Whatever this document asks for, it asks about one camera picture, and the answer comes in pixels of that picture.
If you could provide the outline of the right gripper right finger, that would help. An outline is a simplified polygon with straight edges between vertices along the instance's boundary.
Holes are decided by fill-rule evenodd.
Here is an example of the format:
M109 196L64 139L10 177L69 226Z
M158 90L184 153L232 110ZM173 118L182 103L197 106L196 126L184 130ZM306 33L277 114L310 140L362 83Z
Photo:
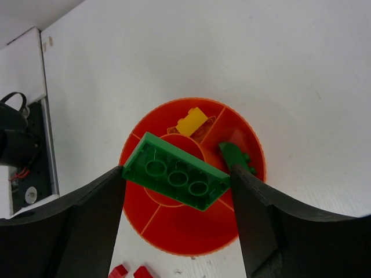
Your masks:
M296 200L239 165L231 192L247 277L369 277L370 217Z

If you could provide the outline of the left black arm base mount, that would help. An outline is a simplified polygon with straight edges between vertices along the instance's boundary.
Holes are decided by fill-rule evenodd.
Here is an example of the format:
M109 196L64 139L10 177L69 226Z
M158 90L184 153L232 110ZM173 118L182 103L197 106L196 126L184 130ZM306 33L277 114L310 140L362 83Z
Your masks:
M47 98L1 98L1 218L10 219L59 196Z

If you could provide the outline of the orange round divided container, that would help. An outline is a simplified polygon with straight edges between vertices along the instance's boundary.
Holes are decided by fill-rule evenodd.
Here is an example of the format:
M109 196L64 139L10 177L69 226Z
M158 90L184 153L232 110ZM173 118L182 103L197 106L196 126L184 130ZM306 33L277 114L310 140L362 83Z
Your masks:
M181 98L148 112L120 157L123 211L150 245L181 256L219 251L238 237L227 150L239 149L265 180L263 149L244 118L207 98Z

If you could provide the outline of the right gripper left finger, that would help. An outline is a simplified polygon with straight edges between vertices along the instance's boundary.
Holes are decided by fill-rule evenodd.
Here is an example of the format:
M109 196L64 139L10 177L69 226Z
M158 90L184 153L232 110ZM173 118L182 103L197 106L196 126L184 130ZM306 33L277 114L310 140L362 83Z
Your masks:
M122 167L1 220L1 277L108 277L125 198Z

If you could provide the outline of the dark green curved lego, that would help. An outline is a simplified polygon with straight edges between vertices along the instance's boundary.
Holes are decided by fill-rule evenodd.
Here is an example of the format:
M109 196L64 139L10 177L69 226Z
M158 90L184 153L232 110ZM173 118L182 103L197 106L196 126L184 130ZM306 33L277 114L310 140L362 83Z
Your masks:
M251 174L257 174L256 169L248 165L251 162L250 156L247 153L243 153L239 146L231 142L221 142L219 143L219 148L229 170L232 169L233 165L237 164Z

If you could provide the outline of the yellow lego brick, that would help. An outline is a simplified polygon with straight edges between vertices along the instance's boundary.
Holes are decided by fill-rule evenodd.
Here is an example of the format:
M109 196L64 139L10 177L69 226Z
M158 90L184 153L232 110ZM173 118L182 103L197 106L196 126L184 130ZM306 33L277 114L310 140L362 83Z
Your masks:
M176 129L182 135L191 136L207 120L208 117L198 107L191 108L187 116L178 121Z

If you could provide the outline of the small red lego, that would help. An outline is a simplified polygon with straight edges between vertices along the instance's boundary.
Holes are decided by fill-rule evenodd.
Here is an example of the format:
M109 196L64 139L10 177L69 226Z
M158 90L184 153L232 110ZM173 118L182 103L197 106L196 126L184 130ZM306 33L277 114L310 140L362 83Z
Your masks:
M120 264L112 269L108 278L125 278L128 274L128 270L124 267L123 264Z

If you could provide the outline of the red sloped lego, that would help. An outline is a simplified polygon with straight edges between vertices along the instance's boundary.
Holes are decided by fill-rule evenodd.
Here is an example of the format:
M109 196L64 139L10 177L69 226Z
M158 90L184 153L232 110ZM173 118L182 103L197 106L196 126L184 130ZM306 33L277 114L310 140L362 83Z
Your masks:
M133 274L134 278L157 278L156 274L153 274L146 266L139 266Z

